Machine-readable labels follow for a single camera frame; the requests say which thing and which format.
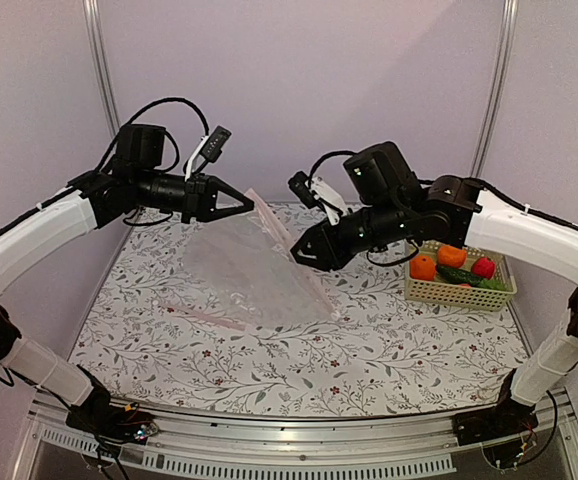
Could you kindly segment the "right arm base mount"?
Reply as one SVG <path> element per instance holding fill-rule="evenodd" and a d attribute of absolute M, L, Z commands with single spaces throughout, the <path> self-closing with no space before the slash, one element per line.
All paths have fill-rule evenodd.
<path fill-rule="evenodd" d="M 512 370 L 505 377 L 493 406 L 452 417 L 453 434 L 460 446 L 519 434 L 538 426 L 535 406 L 512 399 L 511 384 L 515 373 L 516 370 Z"/>

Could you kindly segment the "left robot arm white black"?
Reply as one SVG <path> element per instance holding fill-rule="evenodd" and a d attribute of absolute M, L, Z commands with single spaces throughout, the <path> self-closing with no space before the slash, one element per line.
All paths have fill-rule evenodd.
<path fill-rule="evenodd" d="M 178 213 L 184 223 L 208 223 L 247 213 L 252 200 L 221 179 L 187 169 L 161 169 L 167 131 L 127 124 L 117 136 L 109 172 L 89 171 L 55 198 L 0 233 L 0 296 L 21 275 L 71 241 L 141 207 Z M 97 434 L 117 426 L 117 412 L 100 397 L 106 390 L 91 375 L 24 336 L 0 306 L 0 365 L 74 406 Z"/>

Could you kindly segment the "clear zip top bag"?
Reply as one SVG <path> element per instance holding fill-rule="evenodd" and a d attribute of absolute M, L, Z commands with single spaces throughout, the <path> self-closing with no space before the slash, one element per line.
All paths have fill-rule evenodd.
<path fill-rule="evenodd" d="M 254 190 L 245 196 L 252 211 L 209 223 L 186 244 L 183 269 L 209 304 L 184 300 L 173 310 L 239 331 L 339 319 L 319 279 L 292 259 L 291 233 Z"/>

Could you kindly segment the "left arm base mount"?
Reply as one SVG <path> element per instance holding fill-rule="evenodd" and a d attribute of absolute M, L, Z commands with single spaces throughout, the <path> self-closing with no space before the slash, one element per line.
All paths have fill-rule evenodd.
<path fill-rule="evenodd" d="M 118 444 L 144 445 L 148 438 L 159 432 L 155 417 L 143 411 L 138 402 L 112 405 L 106 387 L 83 367 L 79 369 L 90 380 L 93 390 L 80 406 L 69 407 L 68 427 Z"/>

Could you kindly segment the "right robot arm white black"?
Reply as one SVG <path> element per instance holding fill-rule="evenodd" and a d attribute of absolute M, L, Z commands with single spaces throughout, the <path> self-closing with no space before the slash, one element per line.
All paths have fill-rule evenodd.
<path fill-rule="evenodd" d="M 578 364 L 578 225 L 521 205 L 480 179 L 420 180 L 391 141 L 339 154 L 363 206 L 350 211 L 333 188 L 317 179 L 322 159 L 309 172 L 294 174 L 290 190 L 306 207 L 327 215 L 292 247 L 297 263 L 337 271 L 360 253 L 383 251 L 399 241 L 435 240 L 496 252 L 575 285 L 565 318 L 508 376 L 497 406 L 487 412 L 490 432 L 508 435 L 523 422 L 525 410 Z"/>

